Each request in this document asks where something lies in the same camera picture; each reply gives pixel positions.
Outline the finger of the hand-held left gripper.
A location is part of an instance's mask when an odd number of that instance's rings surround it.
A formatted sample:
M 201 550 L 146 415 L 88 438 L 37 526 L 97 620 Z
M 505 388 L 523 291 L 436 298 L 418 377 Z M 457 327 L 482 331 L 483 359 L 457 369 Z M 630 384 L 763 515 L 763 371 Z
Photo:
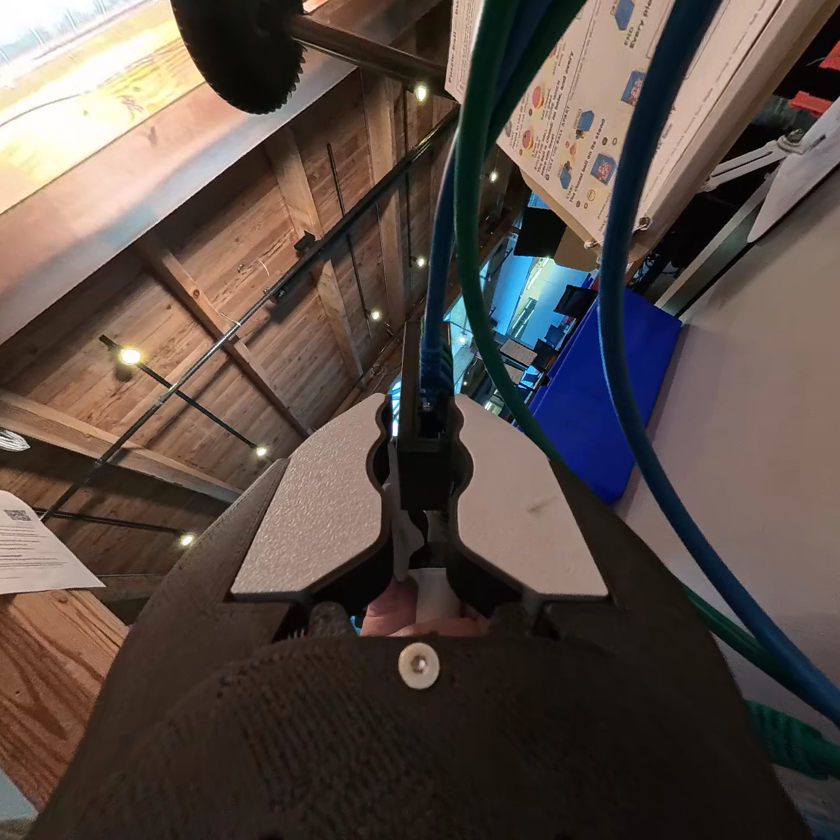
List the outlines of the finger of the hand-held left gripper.
M 400 507 L 392 512 L 392 542 L 394 576 L 397 580 L 404 580 L 412 555 L 422 548 L 422 532 L 413 524 L 408 512 Z

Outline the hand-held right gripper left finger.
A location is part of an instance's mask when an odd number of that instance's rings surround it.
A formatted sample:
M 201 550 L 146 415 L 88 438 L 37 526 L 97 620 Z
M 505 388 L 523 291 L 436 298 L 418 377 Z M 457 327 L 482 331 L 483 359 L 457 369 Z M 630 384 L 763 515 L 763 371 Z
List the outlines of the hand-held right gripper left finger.
M 230 594 L 238 602 L 370 604 L 393 575 L 392 400 L 373 394 L 290 458 Z

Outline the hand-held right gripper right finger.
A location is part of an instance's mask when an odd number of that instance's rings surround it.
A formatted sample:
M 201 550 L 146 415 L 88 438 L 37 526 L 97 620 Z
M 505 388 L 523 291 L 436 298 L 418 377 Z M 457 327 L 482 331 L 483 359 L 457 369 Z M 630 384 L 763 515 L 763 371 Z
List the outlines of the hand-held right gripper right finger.
M 476 610 L 606 600 L 606 583 L 546 454 L 466 396 L 455 396 L 452 409 L 447 577 L 458 597 Z

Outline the black ethernet port block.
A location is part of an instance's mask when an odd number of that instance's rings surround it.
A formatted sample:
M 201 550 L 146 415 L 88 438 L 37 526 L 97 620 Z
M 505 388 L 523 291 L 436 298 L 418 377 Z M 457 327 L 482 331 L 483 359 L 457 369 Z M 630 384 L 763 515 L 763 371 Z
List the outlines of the black ethernet port block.
M 398 485 L 403 510 L 437 511 L 447 516 L 455 486 L 453 357 L 448 325 L 444 325 L 438 378 L 434 388 L 426 388 L 423 332 L 421 320 L 406 322 L 394 433 Z

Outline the person's left hand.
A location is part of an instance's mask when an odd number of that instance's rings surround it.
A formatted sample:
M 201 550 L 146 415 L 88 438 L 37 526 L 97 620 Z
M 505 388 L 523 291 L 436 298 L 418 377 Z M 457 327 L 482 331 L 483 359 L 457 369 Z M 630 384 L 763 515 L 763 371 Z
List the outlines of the person's left hand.
M 482 637 L 489 619 L 465 603 L 458 603 L 458 614 L 420 622 L 417 619 L 417 583 L 392 578 L 385 591 L 368 605 L 361 635 L 368 637 Z

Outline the blue plastic bin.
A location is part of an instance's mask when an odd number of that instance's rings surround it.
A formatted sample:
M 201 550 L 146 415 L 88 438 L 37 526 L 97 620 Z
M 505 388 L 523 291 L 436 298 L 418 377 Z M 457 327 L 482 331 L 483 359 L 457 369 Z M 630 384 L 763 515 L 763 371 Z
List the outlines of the blue plastic bin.
M 645 423 L 676 350 L 682 322 L 625 290 L 626 361 Z M 635 466 L 602 364 L 596 305 L 563 347 L 530 409 L 573 472 L 605 504 L 619 501 Z

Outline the white paper sheet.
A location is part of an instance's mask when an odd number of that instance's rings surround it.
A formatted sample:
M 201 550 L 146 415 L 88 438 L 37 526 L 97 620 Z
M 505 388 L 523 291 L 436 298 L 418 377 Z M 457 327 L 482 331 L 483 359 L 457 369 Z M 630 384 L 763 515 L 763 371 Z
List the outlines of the white paper sheet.
M 1 492 L 1 594 L 91 590 L 104 587 L 33 508 Z

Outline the white stand base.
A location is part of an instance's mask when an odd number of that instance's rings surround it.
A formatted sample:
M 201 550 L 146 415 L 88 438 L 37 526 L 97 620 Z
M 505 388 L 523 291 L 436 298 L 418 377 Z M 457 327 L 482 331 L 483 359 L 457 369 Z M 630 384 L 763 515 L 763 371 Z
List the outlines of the white stand base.
M 724 161 L 712 171 L 700 191 L 711 192 L 770 164 L 777 164 L 777 168 L 748 233 L 749 244 L 766 235 L 838 167 L 838 122 L 826 112 L 805 132 L 796 129 L 757 150 Z

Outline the black ribbed disc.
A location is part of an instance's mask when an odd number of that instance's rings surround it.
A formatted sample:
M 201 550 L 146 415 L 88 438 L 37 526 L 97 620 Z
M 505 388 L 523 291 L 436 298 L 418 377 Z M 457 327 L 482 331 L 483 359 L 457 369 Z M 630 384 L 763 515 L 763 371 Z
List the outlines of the black ribbed disc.
M 301 74 L 303 47 L 287 31 L 302 1 L 171 1 L 185 47 L 206 83 L 234 108 L 281 108 Z

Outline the metal rod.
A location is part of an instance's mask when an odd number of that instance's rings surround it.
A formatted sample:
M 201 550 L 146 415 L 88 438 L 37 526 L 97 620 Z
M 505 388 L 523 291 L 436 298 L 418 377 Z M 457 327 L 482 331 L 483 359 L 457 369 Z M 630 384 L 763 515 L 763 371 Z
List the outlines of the metal rod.
M 303 46 L 377 71 L 408 87 L 424 84 L 439 95 L 445 91 L 446 68 L 429 59 L 330 27 L 305 15 L 292 16 L 287 22 L 287 32 Z

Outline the instruction sheet board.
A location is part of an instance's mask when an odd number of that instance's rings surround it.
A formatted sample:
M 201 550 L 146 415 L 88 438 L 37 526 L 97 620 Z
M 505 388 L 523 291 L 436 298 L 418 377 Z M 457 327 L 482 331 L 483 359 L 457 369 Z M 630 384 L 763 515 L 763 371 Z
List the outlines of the instruction sheet board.
M 495 144 L 580 238 L 602 245 L 627 129 L 674 2 L 584 2 L 551 48 Z M 633 226 L 629 261 L 652 244 L 666 197 L 723 109 L 793 25 L 820 2 L 721 2 L 657 143 Z

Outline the black ceiling light rail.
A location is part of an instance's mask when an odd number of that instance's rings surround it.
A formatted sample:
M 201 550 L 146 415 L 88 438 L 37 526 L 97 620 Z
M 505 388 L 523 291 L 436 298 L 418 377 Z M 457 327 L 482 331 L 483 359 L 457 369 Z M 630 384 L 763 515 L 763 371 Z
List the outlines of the black ceiling light rail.
M 333 225 L 330 230 L 316 243 L 311 246 L 303 257 L 291 267 L 288 272 L 279 277 L 271 287 L 267 289 L 262 298 L 242 316 L 242 318 L 234 324 L 234 327 L 226 331 L 215 342 L 215 344 L 200 357 L 185 373 L 174 383 L 169 385 L 164 393 L 148 408 L 123 434 L 115 439 L 104 453 L 93 460 L 93 465 L 84 475 L 79 478 L 54 502 L 43 514 L 40 519 L 42 522 L 47 522 L 52 518 L 56 518 L 62 512 L 63 507 L 68 501 L 73 498 L 78 491 L 90 483 L 94 476 L 104 466 L 110 466 L 115 458 L 121 455 L 126 455 L 129 448 L 129 441 L 146 425 L 152 417 L 157 414 L 162 407 L 174 396 L 181 396 L 183 386 L 189 382 L 203 367 L 209 362 L 216 353 L 221 350 L 228 350 L 232 348 L 233 339 L 238 336 L 238 332 L 251 320 L 270 300 L 277 298 L 284 298 L 287 294 L 294 291 L 301 282 L 303 282 L 310 271 L 321 262 L 323 258 L 330 255 L 334 247 L 348 235 L 352 229 L 359 222 L 363 221 L 364 216 L 368 214 L 373 208 L 377 207 L 380 200 L 391 195 L 398 187 L 399 181 L 409 172 L 411 172 L 417 163 L 424 158 L 424 156 L 432 151 L 438 144 L 445 140 L 449 133 L 456 126 L 458 119 L 457 110 L 448 113 L 428 135 L 423 137 L 416 146 L 414 146 L 406 155 L 399 160 L 393 168 L 385 174 L 378 182 L 373 184 L 371 189 L 364 194 L 357 204 L 349 210 L 341 219 Z

